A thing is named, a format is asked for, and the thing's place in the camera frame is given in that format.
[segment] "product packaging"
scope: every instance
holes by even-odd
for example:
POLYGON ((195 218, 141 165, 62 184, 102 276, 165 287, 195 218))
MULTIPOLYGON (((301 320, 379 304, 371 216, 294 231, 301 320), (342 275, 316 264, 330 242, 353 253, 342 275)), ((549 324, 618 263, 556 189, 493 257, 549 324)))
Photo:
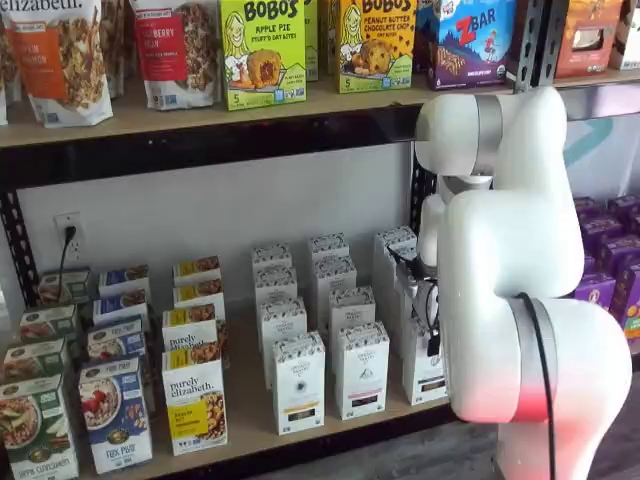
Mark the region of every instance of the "product packaging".
POLYGON ((271 352, 278 435, 324 425, 325 349, 318 332, 279 340, 271 352))
POLYGON ((447 397, 444 381, 442 346, 437 355, 429 356, 429 329, 418 320, 410 325, 407 350, 402 363, 402 386, 411 405, 447 397))
POLYGON ((556 78, 607 69, 622 0, 569 0, 556 78))
POLYGON ((151 460, 151 432, 137 356, 88 365, 78 383, 98 474, 151 460))
POLYGON ((338 365, 338 332, 376 321, 376 302, 371 287, 356 287, 347 290, 332 290, 329 294, 331 313, 329 316, 329 347, 331 368, 338 365))
POLYGON ((220 9, 229 110, 305 100, 304 3, 221 0, 220 9))
POLYGON ((0 387, 2 440, 14 478, 71 480, 79 476, 62 374, 0 387), (35 472, 46 472, 37 476, 35 472))
POLYGON ((417 0, 338 0, 340 93, 411 87, 417 0))
POLYGON ((217 256, 201 258, 195 262, 173 266, 173 286, 185 287, 207 280, 221 280, 220 260, 217 256))
POLYGON ((100 0, 73 0, 62 9, 56 3, 19 5, 7 3, 2 20, 37 121, 79 127, 113 116, 100 45, 100 0))
POLYGON ((132 3, 147 107, 206 107, 220 100, 218 1, 132 3))
POLYGON ((173 454, 227 443, 224 385, 217 343, 162 354, 173 454))
POLYGON ((135 290, 144 290, 147 300, 151 298, 149 288, 149 266, 135 265, 103 272, 98 278, 98 292, 100 298, 114 297, 135 290))
POLYGON ((273 345, 277 340, 296 337, 307 331, 307 312, 302 298, 266 302, 260 306, 260 343, 267 390, 273 382, 273 345))

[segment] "white tea box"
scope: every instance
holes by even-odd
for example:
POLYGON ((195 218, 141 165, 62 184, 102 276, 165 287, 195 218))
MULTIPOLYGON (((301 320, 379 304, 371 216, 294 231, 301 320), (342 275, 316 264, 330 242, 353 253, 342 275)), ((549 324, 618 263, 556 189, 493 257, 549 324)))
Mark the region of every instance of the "white tea box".
POLYGON ((100 298, 115 297, 135 290, 144 290, 147 301, 151 298, 148 265, 134 265, 129 268, 102 272, 98 278, 100 298))
POLYGON ((222 280, 207 280, 173 289, 173 308, 213 305, 216 318, 227 318, 224 311, 222 280))
POLYGON ((251 251, 251 268, 253 275, 261 268, 273 267, 293 267, 293 257, 289 245, 284 243, 274 243, 264 247, 254 248, 251 251))
POLYGON ((307 312, 302 298, 283 299, 260 305, 262 365, 267 390, 273 376, 273 344, 277 340, 295 337, 307 331, 307 312))
POLYGON ((220 260, 215 255, 173 266, 174 287, 185 287, 208 280, 220 280, 221 278, 220 260))
POLYGON ((380 322, 338 334, 336 403, 342 420, 382 412, 387 399, 389 337, 380 322))
POLYGON ((429 357, 429 329, 414 320, 407 336, 402 362, 402 386, 411 405, 447 397, 444 380, 442 345, 438 355, 429 357))
POLYGON ((325 349, 318 332, 279 340, 272 352, 278 434, 324 425, 325 349))
POLYGON ((329 316, 329 348, 331 368, 336 371, 338 363, 338 332, 342 328, 351 328, 376 321, 376 302, 373 289, 356 287, 347 290, 332 290, 329 295, 331 314, 329 316))

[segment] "bobo's box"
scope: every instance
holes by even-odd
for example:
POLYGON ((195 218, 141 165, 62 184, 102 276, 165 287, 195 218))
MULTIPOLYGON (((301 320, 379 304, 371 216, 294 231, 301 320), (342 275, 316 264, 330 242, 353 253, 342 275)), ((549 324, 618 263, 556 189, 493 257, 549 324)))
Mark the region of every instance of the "bobo's box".
POLYGON ((229 110, 306 100, 302 0, 222 0, 220 18, 229 110))
POLYGON ((151 432, 138 357, 90 365, 78 390, 98 474, 151 460, 151 432))
POLYGON ((504 82, 516 0, 428 2, 421 34, 428 38, 431 88, 504 82))
POLYGON ((416 3, 338 0, 334 61, 340 93, 411 86, 416 3))

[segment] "snack box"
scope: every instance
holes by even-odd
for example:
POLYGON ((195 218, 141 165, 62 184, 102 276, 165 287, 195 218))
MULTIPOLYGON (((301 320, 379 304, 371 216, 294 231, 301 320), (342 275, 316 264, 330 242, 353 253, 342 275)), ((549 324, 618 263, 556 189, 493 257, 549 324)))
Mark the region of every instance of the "snack box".
POLYGON ((387 399, 389 337, 381 323, 343 328, 338 335, 336 403, 342 420, 381 412, 387 399))
POLYGON ((324 425, 325 349, 318 332, 279 340, 271 352, 278 435, 324 425))
POLYGON ((217 318, 227 318, 224 310, 222 280, 207 280, 173 289, 173 307, 189 308, 213 305, 217 318))
POLYGON ((0 387, 0 422, 13 426, 2 440, 14 478, 79 476, 62 374, 0 387))
POLYGON ((151 460, 151 432, 138 356, 88 365, 78 382, 98 474, 151 460))
POLYGON ((447 397, 444 381, 442 346, 437 355, 429 356, 429 329, 417 320, 410 326, 402 362, 402 386, 411 405, 447 397))
POLYGON ((227 443, 224 384, 217 343, 162 354, 173 454, 227 443))
POLYGON ((251 251, 251 268, 254 276, 258 270, 276 265, 293 267, 293 257, 291 256, 289 245, 274 243, 273 245, 254 248, 251 251))
POLYGON ((301 1, 221 0, 220 18, 229 110, 306 100, 301 1))
POLYGON ((206 282, 207 280, 220 280, 220 260, 217 256, 201 258, 195 262, 184 262, 173 266, 173 286, 184 287, 206 282))
POLYGON ((417 0, 338 0, 340 93, 411 87, 417 0))
POLYGON ((371 287, 332 290, 329 294, 329 347, 331 369, 335 373, 338 364, 338 332, 342 328, 355 327, 376 321, 376 301, 371 287))
POLYGON ((137 315, 142 318, 144 331, 150 331, 147 294, 144 290, 133 290, 93 302, 93 323, 96 326, 137 315))
POLYGON ((607 69, 622 0, 569 0, 556 78, 607 69))
POLYGON ((307 331, 307 311, 302 298, 286 298, 260 306, 260 343, 262 366, 267 390, 273 377, 273 344, 277 340, 295 337, 307 331))
POLYGON ((434 90, 503 83, 516 0, 451 0, 426 8, 427 79, 434 90))
POLYGON ((136 290, 144 290, 147 299, 151 298, 148 265, 135 265, 129 268, 110 270, 101 273, 98 278, 100 298, 115 297, 136 290))

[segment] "oat box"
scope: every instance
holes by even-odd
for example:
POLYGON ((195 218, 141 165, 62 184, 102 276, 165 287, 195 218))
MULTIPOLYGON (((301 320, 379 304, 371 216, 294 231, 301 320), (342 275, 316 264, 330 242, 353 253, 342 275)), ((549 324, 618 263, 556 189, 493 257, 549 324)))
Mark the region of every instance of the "oat box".
POLYGON ((89 365, 78 383, 98 474, 151 460, 151 432, 137 356, 89 365))
POLYGON ((2 440, 14 478, 68 480, 79 476, 61 374, 0 387, 2 440))
POLYGON ((229 110, 307 98, 301 0, 221 0, 223 83, 229 110))
POLYGON ((302 298, 266 302, 260 306, 260 341, 267 390, 271 390, 273 344, 307 331, 307 312, 302 298))
POLYGON ((342 420, 385 409, 389 337, 381 323, 342 329, 338 335, 336 403, 342 420))
POLYGON ((174 455, 227 443, 217 343, 163 353, 162 380, 174 455))
POLYGON ((277 341, 272 355, 278 434, 324 425, 325 349, 318 332, 277 341))
POLYGON ((339 0, 340 93, 409 88, 417 0, 339 0))

